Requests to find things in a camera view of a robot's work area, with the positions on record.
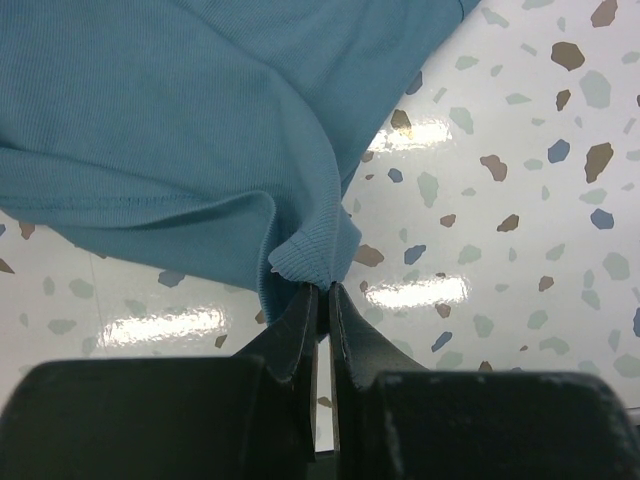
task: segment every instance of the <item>blue spot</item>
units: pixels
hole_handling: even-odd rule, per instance
[[[596,208],[591,214],[591,223],[600,230],[610,230],[613,228],[614,224],[613,215],[609,212]]]
[[[567,158],[567,155],[569,155],[570,149],[571,145],[560,139],[549,148],[547,158],[551,163],[563,162],[564,159]]]
[[[387,175],[389,175],[389,178],[393,180],[393,183],[400,183],[402,181],[402,172],[397,168],[392,168],[391,170],[389,170],[389,173],[387,173]]]
[[[426,245],[416,245],[415,247],[407,248],[407,251],[404,252],[404,263],[413,265],[426,250]]]
[[[172,272],[165,270],[158,275],[158,283],[161,283],[169,288],[175,287],[182,280],[184,280],[184,273]]]
[[[405,93],[407,95],[413,95],[418,90],[420,90],[421,87],[422,87],[422,70],[418,72],[418,75],[413,80],[413,82],[411,82],[411,85],[409,85],[409,88],[407,88],[407,91]]]
[[[436,340],[436,343],[434,343],[433,345],[431,345],[431,351],[432,352],[437,352],[438,350],[440,350],[442,347],[445,346],[445,344],[451,340],[453,338],[453,333],[451,332],[442,332],[442,335],[440,335],[438,337],[438,340]]]
[[[636,337],[640,337],[640,308],[636,310],[636,316],[633,317],[633,333]]]

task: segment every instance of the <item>crumpled fabric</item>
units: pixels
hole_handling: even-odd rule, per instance
[[[359,158],[477,2],[2,1],[0,208],[272,322],[345,277]]]

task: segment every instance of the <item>speckled floor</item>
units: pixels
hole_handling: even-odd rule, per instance
[[[345,285],[417,361],[593,372],[640,407],[638,24],[636,0],[484,0],[376,136],[344,200],[363,232]],[[0,213],[2,399],[48,359],[231,354],[259,311]]]

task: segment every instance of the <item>cloth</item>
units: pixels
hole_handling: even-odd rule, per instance
[[[344,278],[359,158],[477,2],[0,1],[0,208],[273,321]]]

